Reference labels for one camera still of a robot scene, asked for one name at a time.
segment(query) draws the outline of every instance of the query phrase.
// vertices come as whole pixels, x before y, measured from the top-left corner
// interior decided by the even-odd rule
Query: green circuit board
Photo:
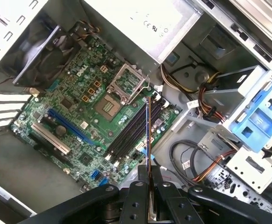
[[[104,45],[92,38],[87,47],[80,50],[44,96],[32,98],[18,119],[11,124],[11,129],[19,138],[35,147],[38,142],[31,138],[32,133],[45,139],[31,126],[40,123],[43,119],[48,120],[50,118],[48,111],[54,109],[84,134],[89,141],[82,140],[69,130],[57,131],[56,126],[49,123],[43,124],[50,133],[71,149],[67,155],[61,154],[67,162],[60,160],[56,154],[45,147],[37,148],[65,173],[79,181],[83,186],[82,190],[94,188],[106,181],[112,184],[121,183],[144,158],[144,154],[136,148],[144,146],[145,136],[137,140],[117,167],[103,156],[108,146],[143,107],[144,97],[154,93],[152,88],[144,89],[129,105],[122,105],[116,94],[107,93],[106,87],[123,64]],[[117,84],[131,93],[131,89],[138,82],[138,78],[125,73]],[[161,111],[158,124],[153,126],[152,145],[169,129],[177,114],[176,108],[172,105]],[[93,178],[95,171],[99,172],[99,178]]]

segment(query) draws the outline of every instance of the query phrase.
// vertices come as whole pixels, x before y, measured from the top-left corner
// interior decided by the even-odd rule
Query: motherboard
[[[152,146],[179,110],[149,78],[90,38],[52,86],[31,98],[11,130],[87,191],[120,184],[145,157],[145,97],[151,96]]]

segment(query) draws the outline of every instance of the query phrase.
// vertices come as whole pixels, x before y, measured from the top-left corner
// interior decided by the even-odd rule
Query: black ram slot
[[[151,122],[154,123],[157,118],[159,117],[160,113],[161,113],[161,108],[157,108],[158,110],[156,110],[152,116],[151,116]],[[133,134],[132,134],[132,139],[130,139],[128,142],[125,143],[125,145],[121,146],[121,148],[123,149],[123,151],[121,151],[120,153],[117,154],[118,158],[123,158],[129,151],[129,149],[131,149],[136,142],[139,140],[139,138],[141,138],[144,134],[145,134],[145,130],[146,130],[146,123],[140,127],[140,129],[137,129]]]
[[[152,104],[152,122],[155,122],[161,112],[162,103],[160,101]],[[111,153],[111,161],[115,162],[123,158],[134,146],[137,140],[144,135],[146,127],[146,108],[141,109],[142,113],[139,116],[135,116],[133,122],[128,124],[129,128],[125,132],[123,130],[117,137],[119,139],[118,144],[112,144],[112,147],[108,148]]]
[[[155,122],[161,112],[161,107],[158,105],[152,108],[151,111],[151,121],[152,123]],[[146,118],[143,117],[139,121],[141,122],[140,125],[137,126],[133,132],[129,133],[130,138],[125,139],[125,141],[122,141],[120,146],[118,146],[117,150],[113,153],[116,157],[116,159],[123,158],[126,153],[133,147],[133,145],[137,142],[137,140],[144,135],[145,129],[146,129]]]
[[[110,152],[116,150],[117,146],[122,142],[122,139],[126,137],[128,133],[130,133],[131,129],[133,129],[140,118],[145,116],[145,105],[138,111],[138,113],[133,117],[133,119],[125,126],[125,128],[122,130],[122,132],[116,137],[116,139],[111,143],[111,145],[108,147],[107,151],[105,152],[105,156],[107,156]]]

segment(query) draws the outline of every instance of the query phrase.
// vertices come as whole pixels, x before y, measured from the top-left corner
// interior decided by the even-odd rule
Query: blue pcie slot
[[[105,185],[108,183],[108,179],[107,178],[103,178],[103,180],[99,183],[99,186]]]
[[[77,137],[82,139],[83,141],[88,142],[91,145],[94,145],[94,142],[91,141],[84,135],[80,130],[78,130],[76,127],[74,127],[72,124],[70,124],[63,116],[58,114],[53,109],[49,109],[48,111],[49,116],[56,118],[64,127],[66,127],[68,130],[70,130],[73,134],[75,134]]]

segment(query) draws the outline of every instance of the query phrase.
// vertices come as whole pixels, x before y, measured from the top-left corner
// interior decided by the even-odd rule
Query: ce marking
[[[147,28],[149,28],[150,25],[151,25],[151,23],[149,23],[148,21],[144,21],[144,26],[146,26]]]

